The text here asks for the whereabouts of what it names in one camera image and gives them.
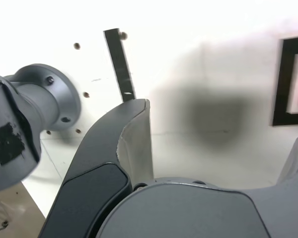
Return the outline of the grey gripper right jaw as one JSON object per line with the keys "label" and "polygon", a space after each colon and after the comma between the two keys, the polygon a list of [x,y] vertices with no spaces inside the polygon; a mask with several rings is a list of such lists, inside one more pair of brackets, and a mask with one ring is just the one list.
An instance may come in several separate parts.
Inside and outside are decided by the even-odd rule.
{"label": "grey gripper right jaw", "polygon": [[298,238],[298,138],[274,186],[232,190],[187,181],[134,192],[105,219],[99,238]]}

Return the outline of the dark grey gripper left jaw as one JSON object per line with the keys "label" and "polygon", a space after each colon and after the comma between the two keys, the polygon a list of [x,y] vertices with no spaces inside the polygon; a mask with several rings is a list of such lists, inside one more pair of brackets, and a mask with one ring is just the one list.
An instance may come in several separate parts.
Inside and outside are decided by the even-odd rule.
{"label": "dark grey gripper left jaw", "polygon": [[130,100],[89,129],[40,237],[95,237],[109,213],[134,186],[153,179],[149,113],[149,100]]}

